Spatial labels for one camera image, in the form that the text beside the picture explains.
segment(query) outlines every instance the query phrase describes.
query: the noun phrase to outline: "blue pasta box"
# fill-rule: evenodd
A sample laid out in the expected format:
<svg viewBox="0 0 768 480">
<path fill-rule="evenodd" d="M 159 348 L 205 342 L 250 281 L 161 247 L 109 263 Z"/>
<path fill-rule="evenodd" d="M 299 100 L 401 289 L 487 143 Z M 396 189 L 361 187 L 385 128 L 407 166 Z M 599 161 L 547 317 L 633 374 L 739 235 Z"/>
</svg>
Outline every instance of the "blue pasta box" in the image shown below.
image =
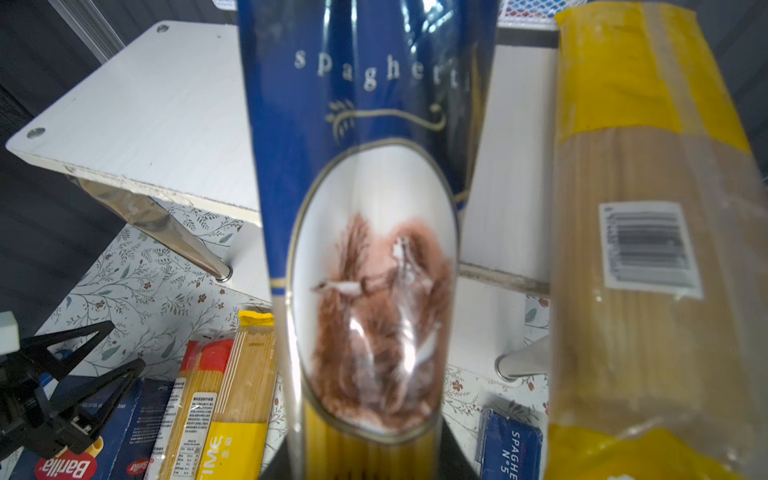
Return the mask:
<svg viewBox="0 0 768 480">
<path fill-rule="evenodd" d="M 53 395 L 91 380 L 69 376 L 56 386 Z M 109 418 L 101 436 L 80 455 L 65 449 L 54 458 L 40 458 L 24 450 L 11 473 L 11 480 L 141 480 L 149 464 L 172 382 L 139 379 L 126 392 Z M 109 387 L 82 404 L 96 413 L 109 397 Z"/>
<path fill-rule="evenodd" d="M 541 430 L 485 410 L 480 431 L 482 480 L 538 480 Z"/>
</svg>

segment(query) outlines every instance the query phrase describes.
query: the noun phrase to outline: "screw hole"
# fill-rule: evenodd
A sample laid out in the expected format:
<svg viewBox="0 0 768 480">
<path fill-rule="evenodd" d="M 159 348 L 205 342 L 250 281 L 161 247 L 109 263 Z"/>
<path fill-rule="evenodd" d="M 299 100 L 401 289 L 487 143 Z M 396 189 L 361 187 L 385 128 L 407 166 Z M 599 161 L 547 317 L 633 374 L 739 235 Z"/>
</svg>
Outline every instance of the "screw hole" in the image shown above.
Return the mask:
<svg viewBox="0 0 768 480">
<path fill-rule="evenodd" d="M 43 127 L 32 128 L 30 131 L 27 132 L 27 138 L 37 138 L 40 135 L 43 135 L 44 133 L 45 133 L 45 129 Z"/>
</svg>

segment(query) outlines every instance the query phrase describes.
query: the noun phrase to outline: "blue spaghetti package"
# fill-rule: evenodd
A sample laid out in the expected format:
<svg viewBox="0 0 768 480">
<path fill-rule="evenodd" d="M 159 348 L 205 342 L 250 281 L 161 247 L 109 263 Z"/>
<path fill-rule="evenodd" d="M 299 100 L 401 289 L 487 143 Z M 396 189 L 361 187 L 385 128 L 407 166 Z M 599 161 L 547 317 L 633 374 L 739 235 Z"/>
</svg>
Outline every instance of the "blue spaghetti package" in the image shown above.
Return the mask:
<svg viewBox="0 0 768 480">
<path fill-rule="evenodd" d="M 485 410 L 480 432 L 482 480 L 538 480 L 544 440 L 541 430 Z"/>
<path fill-rule="evenodd" d="M 431 478 L 498 15 L 240 0 L 295 478 Z"/>
</svg>

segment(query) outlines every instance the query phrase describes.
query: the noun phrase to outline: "barcode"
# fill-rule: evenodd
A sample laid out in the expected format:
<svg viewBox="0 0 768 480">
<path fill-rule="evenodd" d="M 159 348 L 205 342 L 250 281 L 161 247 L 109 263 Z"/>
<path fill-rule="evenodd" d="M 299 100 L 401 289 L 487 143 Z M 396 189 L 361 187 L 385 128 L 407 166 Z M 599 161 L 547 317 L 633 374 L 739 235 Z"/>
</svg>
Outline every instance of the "barcode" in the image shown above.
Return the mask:
<svg viewBox="0 0 768 480">
<path fill-rule="evenodd" d="M 679 204 L 601 204 L 600 220 L 607 287 L 703 298 Z"/>
</svg>

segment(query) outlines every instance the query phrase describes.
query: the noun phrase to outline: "barilla logo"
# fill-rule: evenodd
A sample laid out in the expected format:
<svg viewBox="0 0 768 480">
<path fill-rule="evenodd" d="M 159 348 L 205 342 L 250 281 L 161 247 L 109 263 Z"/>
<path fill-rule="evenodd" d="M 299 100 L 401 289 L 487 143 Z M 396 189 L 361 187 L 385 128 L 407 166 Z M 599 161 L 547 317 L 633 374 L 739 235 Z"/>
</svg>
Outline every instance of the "barilla logo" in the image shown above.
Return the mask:
<svg viewBox="0 0 768 480">
<path fill-rule="evenodd" d="M 128 473 L 130 476 L 136 476 L 141 475 L 142 473 L 147 471 L 147 467 L 149 466 L 149 459 L 143 458 L 141 460 L 137 460 L 136 462 L 131 463 L 126 469 L 125 472 Z"/>
<path fill-rule="evenodd" d="M 49 460 L 41 458 L 35 466 L 35 477 L 38 480 L 88 480 L 95 473 L 95 458 L 88 453 L 75 455 L 69 450 Z"/>
</svg>

